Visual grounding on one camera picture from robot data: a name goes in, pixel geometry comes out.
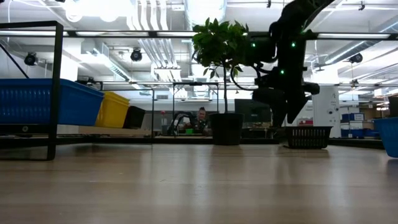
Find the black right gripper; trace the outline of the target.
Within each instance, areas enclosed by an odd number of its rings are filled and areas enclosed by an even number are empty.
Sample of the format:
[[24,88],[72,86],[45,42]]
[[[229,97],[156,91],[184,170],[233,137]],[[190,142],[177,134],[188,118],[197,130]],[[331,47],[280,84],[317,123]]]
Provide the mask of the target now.
[[272,127],[279,128],[287,115],[287,122],[292,124],[307,101],[311,99],[306,93],[317,95],[320,86],[317,83],[305,82],[284,77],[284,70],[274,67],[272,70],[255,68],[257,77],[254,83],[258,86],[253,91],[255,101],[271,106]]

